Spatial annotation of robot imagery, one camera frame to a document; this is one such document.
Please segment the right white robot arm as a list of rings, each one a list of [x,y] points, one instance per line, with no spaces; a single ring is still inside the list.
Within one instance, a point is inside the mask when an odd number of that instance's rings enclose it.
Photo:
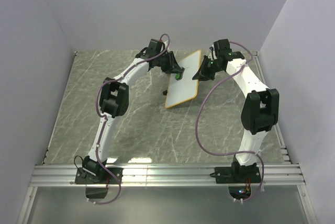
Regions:
[[[231,176],[235,181],[243,182],[249,177],[249,168],[255,167],[257,161],[263,163],[259,150],[267,133],[278,122],[280,95],[277,89],[270,89],[254,74],[249,67],[249,61],[241,52],[225,52],[215,59],[204,56],[193,79],[213,80],[215,74],[221,71],[228,73],[228,76],[217,83],[204,98],[195,121],[195,138],[199,147],[212,156],[234,156],[234,162],[238,165],[231,169]],[[230,79],[234,80],[245,97],[240,117],[244,132],[238,151],[212,152],[202,145],[198,134],[198,124],[205,104],[212,93]]]

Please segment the orange framed whiteboard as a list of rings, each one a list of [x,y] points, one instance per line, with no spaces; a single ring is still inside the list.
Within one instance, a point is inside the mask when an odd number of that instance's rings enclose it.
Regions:
[[[192,80],[192,77],[200,67],[201,53],[201,50],[197,50],[178,61],[179,66],[185,70],[181,80],[175,79],[176,74],[170,76],[164,105],[166,109],[192,100],[197,96],[199,80]]]

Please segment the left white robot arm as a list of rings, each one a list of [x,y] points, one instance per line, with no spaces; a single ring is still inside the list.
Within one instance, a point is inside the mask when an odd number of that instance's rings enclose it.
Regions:
[[[107,177],[105,164],[108,159],[109,137],[128,110],[130,88],[155,66],[160,67],[165,74],[174,74],[178,81],[185,72],[172,51],[150,51],[145,47],[123,72],[113,79],[105,78],[99,88],[95,104],[100,118],[98,131],[88,155],[82,160],[82,168],[93,183],[100,183]]]

